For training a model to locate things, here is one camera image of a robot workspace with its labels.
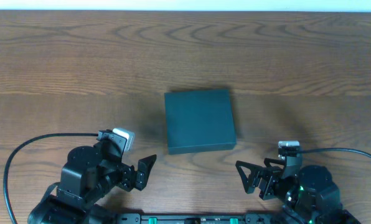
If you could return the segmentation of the dark green box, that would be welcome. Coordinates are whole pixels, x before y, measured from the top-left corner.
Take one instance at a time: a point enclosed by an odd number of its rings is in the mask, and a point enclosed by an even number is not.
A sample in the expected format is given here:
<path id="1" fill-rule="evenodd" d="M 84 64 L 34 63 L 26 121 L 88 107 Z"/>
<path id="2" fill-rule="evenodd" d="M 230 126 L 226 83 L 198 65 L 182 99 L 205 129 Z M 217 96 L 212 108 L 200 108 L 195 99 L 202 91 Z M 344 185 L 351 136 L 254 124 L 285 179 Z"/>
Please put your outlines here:
<path id="1" fill-rule="evenodd" d="M 164 94 L 170 155 L 231 150 L 237 134 L 228 90 Z"/>

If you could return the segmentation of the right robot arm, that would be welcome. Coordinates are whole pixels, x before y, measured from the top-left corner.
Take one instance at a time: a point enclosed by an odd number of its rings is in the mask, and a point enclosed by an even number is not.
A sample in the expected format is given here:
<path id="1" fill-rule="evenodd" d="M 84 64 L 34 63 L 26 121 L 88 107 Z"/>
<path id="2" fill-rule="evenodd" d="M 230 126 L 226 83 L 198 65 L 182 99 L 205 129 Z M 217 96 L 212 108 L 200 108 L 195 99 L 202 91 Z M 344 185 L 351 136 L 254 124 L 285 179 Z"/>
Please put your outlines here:
<path id="1" fill-rule="evenodd" d="M 283 202 L 287 215 L 298 223 L 358 223 L 343 208 L 340 190 L 324 166 L 302 167 L 300 154 L 266 158 L 264 166 L 236 161 L 243 188 L 252 194 L 260 189 L 259 198 Z"/>

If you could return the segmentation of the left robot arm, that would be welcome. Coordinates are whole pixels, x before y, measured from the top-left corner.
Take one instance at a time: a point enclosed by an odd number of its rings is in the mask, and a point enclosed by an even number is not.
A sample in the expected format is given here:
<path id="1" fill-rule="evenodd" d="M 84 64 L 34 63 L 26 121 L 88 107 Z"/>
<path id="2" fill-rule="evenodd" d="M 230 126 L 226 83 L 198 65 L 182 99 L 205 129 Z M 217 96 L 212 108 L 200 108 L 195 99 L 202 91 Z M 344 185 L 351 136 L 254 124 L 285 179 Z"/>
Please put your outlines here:
<path id="1" fill-rule="evenodd" d="M 97 205 L 114 187 L 130 192 L 146 186 L 155 154 L 142 158 L 137 166 L 123 163 L 134 134 L 125 130 L 99 131 L 96 144 L 72 149 L 63 166 L 60 181 L 46 190 L 31 211 L 28 223 L 126 223 L 129 218 Z"/>

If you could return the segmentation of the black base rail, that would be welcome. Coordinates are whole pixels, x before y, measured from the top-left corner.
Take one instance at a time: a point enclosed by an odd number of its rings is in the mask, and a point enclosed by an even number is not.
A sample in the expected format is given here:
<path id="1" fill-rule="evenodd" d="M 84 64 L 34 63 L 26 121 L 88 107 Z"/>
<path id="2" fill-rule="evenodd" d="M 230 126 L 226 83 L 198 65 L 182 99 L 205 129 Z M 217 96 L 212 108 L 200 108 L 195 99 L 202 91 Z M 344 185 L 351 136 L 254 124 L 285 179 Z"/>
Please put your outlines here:
<path id="1" fill-rule="evenodd" d="M 277 224 L 281 219 L 267 213 L 247 213 L 244 215 L 141 215 L 122 213 L 114 217 L 115 224 Z"/>

